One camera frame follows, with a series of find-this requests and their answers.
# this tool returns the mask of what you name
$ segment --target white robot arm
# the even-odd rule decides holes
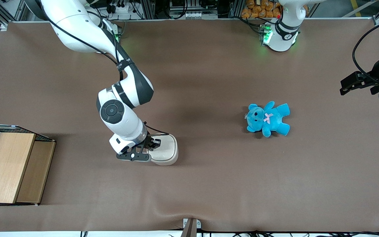
[[[100,22],[97,21],[102,19],[90,17],[88,12],[91,11],[83,5],[88,3],[87,0],[40,0],[40,2],[55,33],[66,47],[78,52],[101,52],[107,57],[106,53],[116,56],[117,62],[114,62],[117,69],[120,72],[124,70],[127,74],[125,79],[101,90],[96,101],[102,121],[114,133],[110,144],[117,153],[117,158],[148,162],[153,155],[159,153],[161,158],[153,162],[159,165],[171,165],[177,158],[175,138],[164,134],[157,135],[159,139],[154,139],[148,135],[146,126],[132,110],[151,100],[153,85],[119,45],[112,31],[108,30],[110,23],[103,20],[104,26],[99,27]]]
[[[283,6],[279,19],[272,20],[263,36],[263,44],[278,52],[288,50],[298,36],[299,27],[306,16],[304,5],[320,3],[325,0],[279,0]]]

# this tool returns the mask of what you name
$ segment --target teddy bear ear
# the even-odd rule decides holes
[[[247,129],[249,132],[255,132],[255,130],[254,130],[252,127],[250,127],[250,126],[247,126],[246,129]]]
[[[252,110],[253,108],[257,108],[257,107],[258,107],[258,105],[256,105],[256,104],[250,104],[248,106],[248,109]]]

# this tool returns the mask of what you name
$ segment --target teddy bear leg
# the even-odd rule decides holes
[[[277,128],[276,132],[279,134],[286,136],[289,133],[289,130],[291,127],[286,123],[281,123],[280,126]]]
[[[279,105],[277,107],[277,111],[281,114],[282,117],[288,116],[291,113],[288,104]]]

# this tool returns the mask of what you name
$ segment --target small bracket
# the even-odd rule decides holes
[[[201,228],[201,222],[197,219],[184,219],[184,230],[181,237],[197,237],[197,229]]]
[[[7,27],[4,24],[1,24],[0,29],[1,31],[7,31]]]
[[[197,224],[197,228],[201,228],[201,222],[197,219],[195,219],[196,221],[196,224]],[[183,225],[183,228],[185,228],[185,225],[187,225],[187,222],[188,222],[188,219],[184,219],[184,225]]]

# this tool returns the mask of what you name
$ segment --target wooden box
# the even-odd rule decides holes
[[[0,125],[0,204],[39,204],[56,142]]]

